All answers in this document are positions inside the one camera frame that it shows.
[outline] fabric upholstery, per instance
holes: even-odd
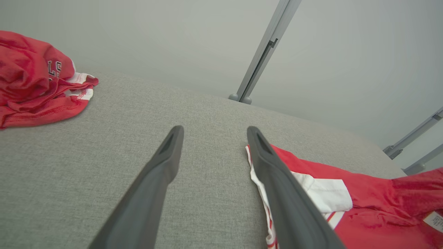
[[[301,159],[382,178],[405,175],[376,145],[345,131],[124,74],[82,71],[100,84],[80,115],[0,131],[1,248],[87,247],[174,125],[184,127],[184,144],[157,248],[266,247],[245,152],[250,125]]]

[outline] white fabric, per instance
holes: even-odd
[[[268,223],[266,243],[268,244],[268,248],[276,248],[275,226],[271,225],[273,223],[273,218],[266,190],[264,184],[257,178],[248,146],[246,146],[246,152],[248,153],[248,161],[251,166],[251,180],[258,187],[258,192],[263,200],[263,206],[266,213],[266,221]],[[311,175],[292,171],[291,173],[306,191],[307,195],[311,198],[320,213],[322,213],[323,217],[328,221],[331,228],[334,229],[343,217],[345,211],[349,211],[352,208],[352,199],[343,180],[315,179]]]
[[[91,78],[95,78],[94,76],[92,76],[90,74],[75,72],[74,75],[71,78],[67,79],[66,81],[69,82],[69,83],[83,84],[83,83],[86,82],[86,78],[88,76],[91,77]]]
[[[77,96],[77,99],[81,100],[90,100],[94,95],[94,90],[92,88],[81,89],[81,90],[66,90],[64,94],[67,97]]]

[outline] gray couch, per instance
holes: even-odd
[[[80,115],[0,132],[1,248],[87,247],[174,125],[184,127],[184,144],[158,248],[266,247],[245,152],[250,125],[302,159],[405,175],[376,145],[345,131],[123,74],[88,73],[100,84]]]

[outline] gray metal bracket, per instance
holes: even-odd
[[[417,126],[413,131],[407,134],[400,141],[398,141],[394,145],[389,145],[388,147],[386,147],[383,150],[383,152],[387,154],[390,157],[390,159],[394,159],[403,151],[403,148],[408,146],[415,139],[417,139],[419,136],[421,136],[423,133],[429,130],[429,128],[435,125],[442,118],[443,118],[443,107],[440,108],[440,110],[438,110],[436,113],[430,116],[423,123],[421,123],[419,126]]]
[[[274,53],[300,2],[301,0],[280,0],[237,93],[231,94],[229,99],[248,104],[252,102],[249,95]]]

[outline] gray fabric cushion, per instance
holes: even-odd
[[[404,176],[380,148],[348,132],[158,82],[87,72],[100,84],[83,113],[0,132],[1,248],[86,247],[174,125],[183,125],[185,139],[159,248],[266,247],[263,205],[244,149],[250,125],[302,159]]]

